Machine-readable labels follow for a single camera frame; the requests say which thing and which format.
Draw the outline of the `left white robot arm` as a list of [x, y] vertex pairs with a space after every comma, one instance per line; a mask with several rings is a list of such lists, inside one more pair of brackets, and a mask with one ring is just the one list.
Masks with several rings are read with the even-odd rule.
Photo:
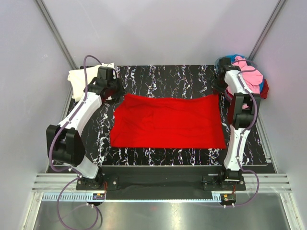
[[88, 82], [77, 105], [58, 125], [46, 129], [49, 165], [56, 172], [69, 169], [87, 179], [94, 190], [103, 186], [99, 168], [86, 157], [81, 139], [86, 124], [105, 101], [119, 99], [125, 94], [114, 68], [99, 66], [97, 75]]

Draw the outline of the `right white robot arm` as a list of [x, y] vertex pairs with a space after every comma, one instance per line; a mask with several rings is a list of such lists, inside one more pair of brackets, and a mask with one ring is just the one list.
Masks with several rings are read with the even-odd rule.
[[244, 81], [243, 74], [255, 69], [242, 70], [231, 62], [231, 58], [222, 57], [217, 61], [217, 74], [212, 88], [218, 93], [225, 93], [230, 88], [233, 97], [228, 110], [230, 140], [222, 170], [217, 176], [217, 183], [224, 190], [235, 184], [243, 184], [242, 168], [245, 143], [250, 130], [255, 125], [261, 97], [254, 93]]

